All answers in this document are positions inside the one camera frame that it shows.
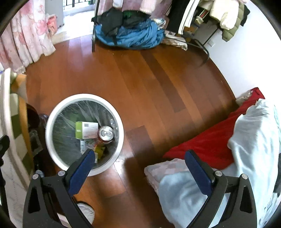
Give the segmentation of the yellow panda snack bag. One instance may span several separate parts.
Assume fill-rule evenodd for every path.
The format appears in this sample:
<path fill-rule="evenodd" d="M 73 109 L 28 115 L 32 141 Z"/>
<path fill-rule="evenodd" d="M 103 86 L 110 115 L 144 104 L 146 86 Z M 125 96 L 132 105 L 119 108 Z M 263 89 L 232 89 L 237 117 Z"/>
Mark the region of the yellow panda snack bag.
<path fill-rule="evenodd" d="M 100 160 L 104 154 L 105 146 L 103 144 L 97 144 L 94 147 L 94 153 L 95 153 L 95 158 L 97 160 Z"/>

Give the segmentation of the green cardboard box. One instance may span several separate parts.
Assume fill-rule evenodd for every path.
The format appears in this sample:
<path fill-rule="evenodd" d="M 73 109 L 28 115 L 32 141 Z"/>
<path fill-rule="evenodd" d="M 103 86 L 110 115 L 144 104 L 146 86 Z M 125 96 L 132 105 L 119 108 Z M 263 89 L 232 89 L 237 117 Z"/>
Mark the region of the green cardboard box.
<path fill-rule="evenodd" d="M 98 130 L 98 123 L 78 121 L 75 123 L 75 138 L 79 140 L 97 138 Z"/>

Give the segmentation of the red cola can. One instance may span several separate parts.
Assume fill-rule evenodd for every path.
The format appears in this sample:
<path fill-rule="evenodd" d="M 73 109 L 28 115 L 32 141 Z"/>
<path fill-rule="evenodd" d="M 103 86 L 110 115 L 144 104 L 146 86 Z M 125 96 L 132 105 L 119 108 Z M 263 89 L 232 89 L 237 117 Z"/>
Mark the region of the red cola can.
<path fill-rule="evenodd" d="M 110 126 L 102 126 L 98 130 L 98 140 L 101 143 L 111 143 L 114 139 L 114 132 Z"/>

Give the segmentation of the white round trash bin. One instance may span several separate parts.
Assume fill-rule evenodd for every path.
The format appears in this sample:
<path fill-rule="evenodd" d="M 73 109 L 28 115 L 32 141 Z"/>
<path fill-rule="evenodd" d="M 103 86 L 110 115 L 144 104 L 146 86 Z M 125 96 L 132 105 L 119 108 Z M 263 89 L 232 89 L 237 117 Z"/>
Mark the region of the white round trash bin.
<path fill-rule="evenodd" d="M 116 109 L 91 94 L 72 95 L 51 112 L 45 133 L 48 152 L 55 164 L 67 170 L 87 149 L 95 151 L 90 176 L 107 170 L 123 147 L 124 128 Z"/>

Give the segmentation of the red bed sheet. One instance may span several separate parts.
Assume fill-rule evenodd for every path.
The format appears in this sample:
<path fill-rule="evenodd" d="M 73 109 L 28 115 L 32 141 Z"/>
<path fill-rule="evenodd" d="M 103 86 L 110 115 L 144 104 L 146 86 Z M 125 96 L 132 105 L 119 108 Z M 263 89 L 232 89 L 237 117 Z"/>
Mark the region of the red bed sheet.
<path fill-rule="evenodd" d="M 234 162 L 231 149 L 228 148 L 228 140 L 233 135 L 234 125 L 240 115 L 246 114 L 247 109 L 254 105 L 264 95 L 259 88 L 251 90 L 250 97 L 227 119 L 219 122 L 211 128 L 203 131 L 196 137 L 171 148 L 163 155 L 163 160 L 175 158 L 184 159 L 188 150 L 193 150 L 199 158 L 212 168 L 222 170 Z"/>

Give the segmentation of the grey slipper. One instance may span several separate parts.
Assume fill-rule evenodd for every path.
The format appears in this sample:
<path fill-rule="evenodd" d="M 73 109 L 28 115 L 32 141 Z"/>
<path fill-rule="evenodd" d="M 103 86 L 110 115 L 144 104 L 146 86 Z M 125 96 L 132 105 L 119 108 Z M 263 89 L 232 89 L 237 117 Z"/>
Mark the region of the grey slipper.
<path fill-rule="evenodd" d="M 83 202 L 82 203 L 80 202 L 77 205 L 79 209 L 82 211 L 82 213 L 84 214 L 84 216 L 86 217 L 86 219 L 90 222 L 90 224 L 92 224 L 95 218 L 94 209 L 90 205 Z"/>

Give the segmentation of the white diamond pattern tablecloth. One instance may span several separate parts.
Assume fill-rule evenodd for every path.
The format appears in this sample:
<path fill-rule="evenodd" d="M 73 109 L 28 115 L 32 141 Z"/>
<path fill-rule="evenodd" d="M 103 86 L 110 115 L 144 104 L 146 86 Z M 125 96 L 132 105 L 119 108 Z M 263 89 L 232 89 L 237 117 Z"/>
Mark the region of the white diamond pattern tablecloth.
<path fill-rule="evenodd" d="M 27 118 L 26 75 L 10 68 L 1 73 L 1 136 L 8 136 L 9 148 L 1 171 L 6 182 L 9 217 L 22 227 L 24 202 L 34 173 Z"/>

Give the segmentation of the grey patterned pillow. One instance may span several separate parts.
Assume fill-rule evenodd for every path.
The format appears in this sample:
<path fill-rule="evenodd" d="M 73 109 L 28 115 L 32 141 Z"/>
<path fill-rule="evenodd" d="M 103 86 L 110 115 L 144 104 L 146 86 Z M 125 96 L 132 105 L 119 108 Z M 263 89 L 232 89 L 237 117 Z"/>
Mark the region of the grey patterned pillow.
<path fill-rule="evenodd" d="M 186 172 L 188 170 L 189 169 L 187 168 L 184 160 L 175 158 L 170 161 L 147 166 L 144 168 L 144 174 L 147 182 L 151 185 L 156 194 L 159 195 L 159 184 L 164 176 L 179 172 Z"/>

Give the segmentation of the light blue blanket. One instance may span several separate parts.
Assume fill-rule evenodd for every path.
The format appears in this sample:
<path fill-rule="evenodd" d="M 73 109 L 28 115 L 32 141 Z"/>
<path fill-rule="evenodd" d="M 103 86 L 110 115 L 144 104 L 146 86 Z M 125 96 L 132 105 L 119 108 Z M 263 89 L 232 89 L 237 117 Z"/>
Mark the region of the light blue blanket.
<path fill-rule="evenodd" d="M 279 116 L 275 105 L 265 99 L 259 99 L 240 115 L 228 141 L 234 162 L 222 170 L 227 176 L 244 173 L 249 177 L 258 227 L 266 225 L 280 203 L 274 193 L 280 154 Z M 186 227 L 207 199 L 190 171 L 164 176 L 158 192 L 163 213 L 175 227 Z"/>

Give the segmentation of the pink floral curtain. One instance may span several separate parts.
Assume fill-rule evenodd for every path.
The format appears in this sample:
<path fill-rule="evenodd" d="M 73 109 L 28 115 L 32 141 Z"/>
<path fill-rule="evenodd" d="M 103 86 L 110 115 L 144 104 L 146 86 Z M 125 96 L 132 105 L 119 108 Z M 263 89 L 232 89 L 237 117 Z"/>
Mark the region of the pink floral curtain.
<path fill-rule="evenodd" d="M 1 35 L 1 66 L 16 73 L 56 51 L 47 26 L 45 1 L 28 1 Z"/>

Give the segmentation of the blue clothes pile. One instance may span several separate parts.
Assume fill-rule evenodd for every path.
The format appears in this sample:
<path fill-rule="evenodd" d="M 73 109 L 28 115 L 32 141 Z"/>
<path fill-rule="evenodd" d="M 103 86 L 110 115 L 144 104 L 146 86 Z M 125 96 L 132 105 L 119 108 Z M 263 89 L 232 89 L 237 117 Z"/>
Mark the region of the blue clothes pile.
<path fill-rule="evenodd" d="M 93 41 L 107 46 L 132 50 L 150 49 L 159 45 L 164 37 L 166 20 L 151 18 L 141 11 L 120 11 L 111 7 L 93 17 Z"/>

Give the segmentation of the black clothes rack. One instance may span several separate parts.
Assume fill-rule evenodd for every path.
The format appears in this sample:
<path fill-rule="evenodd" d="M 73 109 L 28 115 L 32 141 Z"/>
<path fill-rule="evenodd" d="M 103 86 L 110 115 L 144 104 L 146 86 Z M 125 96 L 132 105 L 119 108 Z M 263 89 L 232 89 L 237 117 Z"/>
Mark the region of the black clothes rack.
<path fill-rule="evenodd" d="M 98 17 L 98 9 L 100 5 L 100 0 L 95 1 L 95 16 L 93 20 L 93 32 L 92 32 L 92 53 L 95 52 L 95 45 L 96 45 L 96 25 L 97 25 L 97 17 Z M 179 37 L 167 37 L 168 40 L 173 40 L 181 43 L 185 43 L 187 46 L 193 46 L 196 48 L 199 48 L 204 51 L 204 53 L 207 55 L 207 58 L 203 61 L 203 64 L 205 64 L 210 59 L 210 53 L 207 50 L 207 48 L 197 39 L 191 38 L 190 42 L 187 42 L 185 38 L 183 40 L 180 40 Z"/>

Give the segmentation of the white puffer jacket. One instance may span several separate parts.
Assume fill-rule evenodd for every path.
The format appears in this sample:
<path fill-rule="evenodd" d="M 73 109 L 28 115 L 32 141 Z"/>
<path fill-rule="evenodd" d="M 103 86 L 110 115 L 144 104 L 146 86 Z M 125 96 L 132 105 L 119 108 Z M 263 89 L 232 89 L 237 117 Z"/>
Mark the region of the white puffer jacket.
<path fill-rule="evenodd" d="M 234 28 L 238 13 L 239 1 L 236 0 L 214 0 L 199 1 L 198 6 L 209 11 L 212 19 L 220 23 L 220 27 L 226 30 Z"/>

